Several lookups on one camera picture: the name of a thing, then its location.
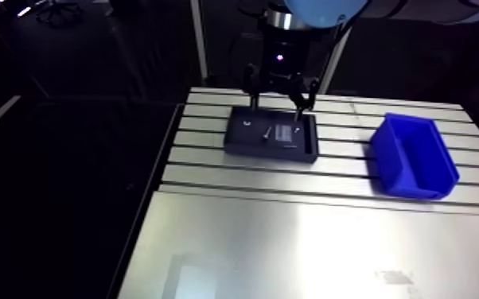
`small metal part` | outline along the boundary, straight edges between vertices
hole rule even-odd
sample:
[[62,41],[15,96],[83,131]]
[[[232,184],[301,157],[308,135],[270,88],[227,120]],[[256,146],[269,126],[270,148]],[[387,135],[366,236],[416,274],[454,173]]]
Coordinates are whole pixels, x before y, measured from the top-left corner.
[[266,133],[263,135],[263,138],[264,138],[264,139],[266,139],[266,140],[269,139],[269,134],[271,133],[271,129],[273,129],[272,126],[269,126],[269,127],[267,128]]

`silver metal surface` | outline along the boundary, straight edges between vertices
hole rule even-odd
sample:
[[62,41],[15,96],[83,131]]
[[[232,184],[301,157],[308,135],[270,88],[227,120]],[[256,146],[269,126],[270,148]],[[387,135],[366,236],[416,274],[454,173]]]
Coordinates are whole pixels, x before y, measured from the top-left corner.
[[[206,95],[190,94],[190,104],[207,104],[216,106],[248,106],[249,98],[233,95]],[[278,109],[294,109],[290,100],[274,97],[260,97],[260,106]],[[381,115],[388,112],[413,115],[435,120],[447,120],[456,122],[472,122],[472,119],[464,111],[434,109],[425,107],[404,107],[392,105],[378,105],[368,103],[346,103],[337,101],[319,101],[313,108],[314,112],[337,112],[351,115]]]
[[206,63],[206,48],[204,42],[204,30],[201,17],[202,0],[189,0],[191,4],[191,15],[193,18],[193,30],[195,30],[195,42],[197,43],[197,55],[199,56],[199,69],[201,70],[201,78],[208,78],[208,65]]
[[284,30],[310,30],[312,27],[301,21],[293,14],[286,14],[280,11],[267,10],[267,24]]
[[[219,118],[190,118],[183,117],[180,121],[182,130],[205,130],[225,132],[226,119]],[[339,126],[317,126],[317,136],[320,140],[331,139],[350,142],[369,142],[375,130],[349,128]],[[442,138],[449,148],[479,150],[479,137],[442,134]]]
[[[210,88],[210,87],[191,87],[193,93],[204,93],[207,95],[247,95],[239,89],[227,89],[227,88]],[[286,95],[280,95],[274,92],[263,93],[262,97],[273,97],[288,99]],[[421,102],[421,101],[409,101],[402,99],[377,99],[377,98],[365,98],[355,96],[343,96],[343,95],[317,95],[316,101],[336,101],[336,102],[353,102],[353,103],[376,103],[380,105],[400,105],[409,107],[429,107],[448,110],[464,110],[461,105],[450,103],[436,103],[436,102]]]
[[[209,105],[186,105],[184,108],[185,116],[207,116],[211,118],[228,119],[232,107],[227,106],[209,106]],[[384,117],[371,115],[345,115],[330,112],[316,113],[316,123],[318,125],[329,126],[358,126],[363,128],[376,129],[383,122]],[[479,136],[479,128],[469,122],[446,122],[437,120],[434,122],[436,127],[442,133],[464,134]]]
[[278,201],[285,203],[302,204],[323,204],[329,206],[341,206],[351,208],[375,208],[382,210],[395,211],[413,211],[429,213],[447,213],[462,215],[479,215],[479,206],[465,206],[457,204],[429,203],[423,204],[413,200],[379,200],[352,198],[345,196],[315,196],[315,195],[297,195],[289,193],[245,191],[226,188],[201,188],[189,187],[175,184],[161,184],[158,189],[160,192],[233,197],[251,200]]
[[351,29],[347,30],[341,40],[334,46],[333,51],[330,54],[329,63],[325,68],[325,72],[323,73],[323,77],[321,78],[321,85],[319,86],[318,94],[324,95],[329,91],[330,82],[333,80],[334,73],[336,72],[336,68],[338,63],[340,62],[341,54],[344,52],[345,44],[347,43],[347,39],[349,38],[349,34],[351,34]]
[[156,192],[119,298],[186,292],[479,298],[479,216]]
[[[315,175],[345,175],[357,177],[378,177],[376,162],[373,160],[348,159],[341,157],[319,157],[313,164],[259,159],[226,154],[221,149],[197,149],[173,147],[169,163],[219,166],[223,168],[243,168],[270,170],[282,173],[304,173]],[[460,183],[479,184],[479,168],[458,166]]]
[[[294,192],[305,195],[391,198],[379,180],[304,173],[223,169],[206,165],[167,165],[162,181],[205,188],[240,188],[253,191]],[[479,186],[455,186],[442,203],[479,204]]]
[[[479,131],[464,111],[322,100],[321,156],[307,165],[223,152],[229,106],[247,97],[189,103],[120,298],[479,298]],[[445,120],[461,174],[446,198],[381,192],[367,141],[383,111]]]
[[[174,144],[179,146],[197,146],[223,149],[224,134],[210,132],[178,131]],[[371,158],[374,157],[368,144],[358,142],[319,141],[321,156]],[[479,152],[449,149],[450,156],[457,165],[479,166]]]

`cable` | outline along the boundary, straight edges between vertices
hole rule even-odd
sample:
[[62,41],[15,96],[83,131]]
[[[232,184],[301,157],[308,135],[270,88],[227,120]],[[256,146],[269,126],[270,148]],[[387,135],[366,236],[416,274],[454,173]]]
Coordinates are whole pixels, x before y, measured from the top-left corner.
[[356,13],[354,16],[352,16],[349,21],[347,21],[344,25],[344,27],[340,30],[340,32],[337,34],[336,39],[334,40],[334,44],[336,45],[341,41],[341,38],[351,29],[351,27],[354,25],[356,20],[362,15],[362,13],[368,8],[368,6],[372,3],[372,0],[368,0],[364,6]]
[[405,6],[407,6],[408,0],[399,0],[395,5],[394,9],[391,10],[387,15],[383,18],[391,18],[398,14]]

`black floor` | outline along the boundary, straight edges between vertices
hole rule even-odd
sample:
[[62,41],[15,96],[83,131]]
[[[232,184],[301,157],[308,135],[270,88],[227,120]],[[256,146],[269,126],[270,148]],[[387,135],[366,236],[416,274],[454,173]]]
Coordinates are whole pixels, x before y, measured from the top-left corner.
[[[241,41],[242,52],[228,46],[255,27],[230,3],[205,3],[212,84],[238,87],[234,78],[257,60],[260,44]],[[3,298],[105,298],[110,289],[115,296],[130,257],[123,249],[148,204],[146,183],[153,169],[150,190],[161,176],[177,104],[201,85],[188,1],[155,0],[143,18],[128,20],[105,17],[104,4],[81,5],[82,22],[61,29],[33,15],[0,20],[1,45],[10,49],[0,55],[18,70],[3,72],[0,99],[25,95],[0,122]],[[478,37],[479,25],[363,20],[331,92],[466,105],[465,88],[477,80],[461,74],[479,74]],[[322,63],[308,65],[315,76]]]
[[23,100],[5,116],[0,298],[106,297],[175,109]]

